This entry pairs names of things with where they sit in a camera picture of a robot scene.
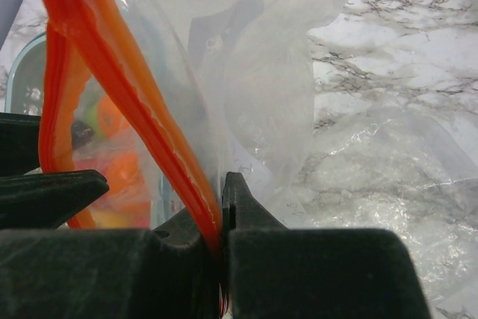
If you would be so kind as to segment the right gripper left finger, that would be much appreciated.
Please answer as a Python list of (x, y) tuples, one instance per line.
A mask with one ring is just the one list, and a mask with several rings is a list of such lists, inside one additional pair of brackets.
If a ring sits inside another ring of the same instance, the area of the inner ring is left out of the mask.
[(219, 308), (186, 211), (154, 230), (1, 232), (3, 318), (218, 318)]

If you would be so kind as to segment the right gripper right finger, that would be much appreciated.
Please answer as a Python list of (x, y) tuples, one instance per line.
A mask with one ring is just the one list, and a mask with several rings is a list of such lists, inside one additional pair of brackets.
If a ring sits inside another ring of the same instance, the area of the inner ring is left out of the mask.
[(287, 229), (228, 173), (235, 318), (429, 318), (404, 243), (385, 229)]

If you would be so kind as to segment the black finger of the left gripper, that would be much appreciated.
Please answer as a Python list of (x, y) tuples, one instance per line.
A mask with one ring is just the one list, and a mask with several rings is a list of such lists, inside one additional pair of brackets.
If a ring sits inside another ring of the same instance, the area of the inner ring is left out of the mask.
[(39, 167), (40, 117), (1, 114), (1, 228), (56, 229), (107, 193), (95, 170), (30, 174)]

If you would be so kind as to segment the orange tangerine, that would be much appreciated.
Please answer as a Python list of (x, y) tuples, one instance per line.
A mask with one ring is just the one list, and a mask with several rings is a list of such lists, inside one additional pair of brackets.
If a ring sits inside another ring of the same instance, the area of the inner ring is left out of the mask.
[(121, 111), (108, 96), (103, 96), (97, 104), (99, 129), (104, 137), (112, 137), (130, 125)]

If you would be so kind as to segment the clear bag orange zipper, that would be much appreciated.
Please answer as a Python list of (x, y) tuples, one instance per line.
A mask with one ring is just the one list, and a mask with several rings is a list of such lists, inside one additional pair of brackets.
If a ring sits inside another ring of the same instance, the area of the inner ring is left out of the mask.
[(41, 169), (112, 186), (69, 227), (152, 225), (165, 178), (224, 275), (239, 172), (287, 226), (395, 232), (433, 317), (477, 316), (477, 0), (43, 3)]

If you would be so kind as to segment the teal white plastic basket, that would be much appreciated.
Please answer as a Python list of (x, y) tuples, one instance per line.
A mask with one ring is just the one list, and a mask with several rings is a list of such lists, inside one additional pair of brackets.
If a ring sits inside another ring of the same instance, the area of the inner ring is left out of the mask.
[(46, 68), (46, 33), (36, 36), (18, 54), (7, 78), (5, 111), (40, 116)]

